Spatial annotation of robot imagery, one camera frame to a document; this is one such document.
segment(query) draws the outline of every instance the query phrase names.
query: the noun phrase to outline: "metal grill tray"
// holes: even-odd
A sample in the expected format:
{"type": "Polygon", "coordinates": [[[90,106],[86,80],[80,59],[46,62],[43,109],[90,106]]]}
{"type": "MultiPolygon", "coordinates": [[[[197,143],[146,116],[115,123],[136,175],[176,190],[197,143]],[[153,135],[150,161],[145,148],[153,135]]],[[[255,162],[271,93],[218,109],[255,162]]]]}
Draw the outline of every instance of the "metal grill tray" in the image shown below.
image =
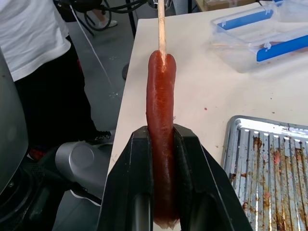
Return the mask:
{"type": "Polygon", "coordinates": [[[308,231],[308,127],[235,116],[224,169],[256,231],[308,231]]]}

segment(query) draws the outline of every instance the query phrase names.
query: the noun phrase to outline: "sausage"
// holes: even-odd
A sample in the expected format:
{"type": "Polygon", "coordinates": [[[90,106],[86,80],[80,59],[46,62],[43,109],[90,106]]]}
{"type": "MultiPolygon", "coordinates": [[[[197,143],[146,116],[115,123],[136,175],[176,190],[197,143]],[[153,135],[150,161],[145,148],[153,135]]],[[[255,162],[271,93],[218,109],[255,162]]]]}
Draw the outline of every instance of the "sausage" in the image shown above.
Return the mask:
{"type": "Polygon", "coordinates": [[[151,138],[154,175],[154,222],[174,228],[179,220],[176,203],[175,158],[173,155],[173,93],[176,63],[168,54],[163,66],[160,51],[149,60],[146,118],[151,138]]]}

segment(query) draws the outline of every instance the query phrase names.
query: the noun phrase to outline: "wooden stick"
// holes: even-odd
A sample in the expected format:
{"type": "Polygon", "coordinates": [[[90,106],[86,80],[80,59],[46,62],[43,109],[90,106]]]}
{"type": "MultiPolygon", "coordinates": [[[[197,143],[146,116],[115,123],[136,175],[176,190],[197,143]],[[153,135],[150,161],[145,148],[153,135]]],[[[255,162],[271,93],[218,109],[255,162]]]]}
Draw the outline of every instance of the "wooden stick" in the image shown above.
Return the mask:
{"type": "Polygon", "coordinates": [[[166,64],[165,1],[158,0],[158,48],[166,64]]]}

